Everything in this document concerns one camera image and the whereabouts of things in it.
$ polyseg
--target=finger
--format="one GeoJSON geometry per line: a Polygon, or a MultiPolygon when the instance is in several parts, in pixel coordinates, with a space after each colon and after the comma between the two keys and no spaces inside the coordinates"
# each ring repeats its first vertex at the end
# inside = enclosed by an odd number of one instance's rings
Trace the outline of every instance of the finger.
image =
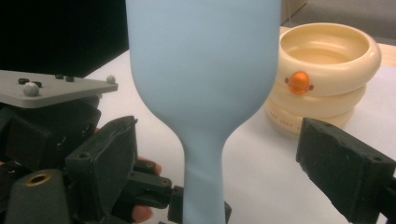
{"type": "MultiPolygon", "coordinates": [[[[144,157],[141,157],[141,156],[139,156],[138,159],[142,160],[142,161],[151,161],[151,160],[148,160],[148,159],[146,159],[144,157]]],[[[155,173],[157,173],[157,175],[160,175],[161,172],[163,171],[163,167],[160,164],[158,164],[157,162],[155,162],[155,161],[152,161],[152,162],[155,163],[155,173]]]]}
{"type": "Polygon", "coordinates": [[[153,213],[150,207],[144,205],[135,205],[134,210],[132,211],[132,219],[134,223],[141,223],[149,220],[152,217],[153,213]]]}

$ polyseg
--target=orange knob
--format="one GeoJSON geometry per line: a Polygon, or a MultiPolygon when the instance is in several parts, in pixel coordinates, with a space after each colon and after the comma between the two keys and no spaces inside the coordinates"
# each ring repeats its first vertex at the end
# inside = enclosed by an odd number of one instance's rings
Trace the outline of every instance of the orange knob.
{"type": "Polygon", "coordinates": [[[309,76],[305,72],[296,72],[285,82],[289,84],[289,90],[295,94],[304,94],[308,90],[312,91],[314,86],[309,85],[309,76]]]}

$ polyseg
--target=light blue bottle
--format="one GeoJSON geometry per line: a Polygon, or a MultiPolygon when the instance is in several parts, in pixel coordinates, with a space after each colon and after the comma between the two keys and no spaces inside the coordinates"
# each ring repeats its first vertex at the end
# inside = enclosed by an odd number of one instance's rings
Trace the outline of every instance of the light blue bottle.
{"type": "Polygon", "coordinates": [[[126,5],[136,88],[184,147],[183,223],[225,223],[221,153],[272,88],[280,0],[126,5]]]}

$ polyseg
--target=cream ceramic bowl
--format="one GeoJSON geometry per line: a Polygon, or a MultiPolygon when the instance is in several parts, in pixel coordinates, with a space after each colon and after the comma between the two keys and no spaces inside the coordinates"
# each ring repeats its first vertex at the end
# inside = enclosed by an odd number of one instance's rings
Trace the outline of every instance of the cream ceramic bowl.
{"type": "Polygon", "coordinates": [[[335,23],[292,28],[280,37],[276,83],[264,108],[292,133],[300,132],[303,117],[342,127],[380,62],[378,45],[356,28],[335,23]]]}

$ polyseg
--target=white table surface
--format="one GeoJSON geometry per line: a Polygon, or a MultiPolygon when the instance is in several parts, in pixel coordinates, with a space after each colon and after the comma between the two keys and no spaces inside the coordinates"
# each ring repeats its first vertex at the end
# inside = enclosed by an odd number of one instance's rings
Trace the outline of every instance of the white table surface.
{"type": "MultiPolygon", "coordinates": [[[[129,51],[87,78],[113,75],[119,90],[103,95],[99,127],[134,115],[140,156],[163,166],[162,176],[183,186],[183,149],[175,134],[154,117],[138,96],[129,51]]],[[[396,69],[382,66],[369,82],[344,130],[396,160],[396,69]]],[[[228,139],[223,151],[225,200],[232,207],[230,224],[344,224],[328,198],[295,161],[298,138],[277,130],[261,108],[228,139]]],[[[154,210],[146,223],[167,221],[167,210],[154,210]]],[[[378,223],[385,223],[381,217],[378,223]]]]}

